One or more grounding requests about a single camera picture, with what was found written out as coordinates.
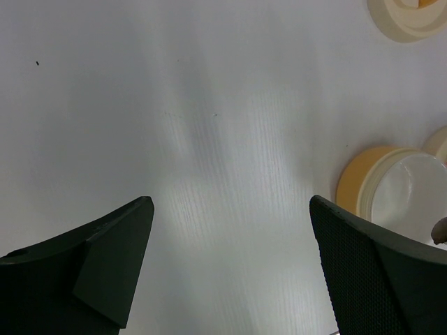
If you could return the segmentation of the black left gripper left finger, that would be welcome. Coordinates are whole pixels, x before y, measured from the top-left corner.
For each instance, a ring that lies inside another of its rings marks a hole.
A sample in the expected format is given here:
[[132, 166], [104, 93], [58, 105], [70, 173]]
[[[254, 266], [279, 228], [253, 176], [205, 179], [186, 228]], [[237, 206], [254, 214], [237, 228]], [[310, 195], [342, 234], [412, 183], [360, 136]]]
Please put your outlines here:
[[148, 196], [1, 257], [2, 334], [118, 334], [154, 217]]

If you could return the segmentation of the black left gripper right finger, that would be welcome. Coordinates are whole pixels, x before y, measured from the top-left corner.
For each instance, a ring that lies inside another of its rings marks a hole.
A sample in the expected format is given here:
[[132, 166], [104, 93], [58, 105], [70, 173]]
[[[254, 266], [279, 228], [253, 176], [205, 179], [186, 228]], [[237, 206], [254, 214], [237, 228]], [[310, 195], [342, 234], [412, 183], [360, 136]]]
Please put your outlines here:
[[446, 251], [309, 202], [340, 334], [445, 334]]

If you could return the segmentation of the cream lid orange handle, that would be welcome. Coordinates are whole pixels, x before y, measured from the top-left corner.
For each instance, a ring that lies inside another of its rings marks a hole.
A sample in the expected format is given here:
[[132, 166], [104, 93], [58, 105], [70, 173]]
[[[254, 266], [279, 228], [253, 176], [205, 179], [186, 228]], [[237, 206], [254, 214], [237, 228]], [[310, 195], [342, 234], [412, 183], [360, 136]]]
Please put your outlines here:
[[368, 1], [369, 14], [387, 38], [414, 43], [446, 28], [445, 1]]

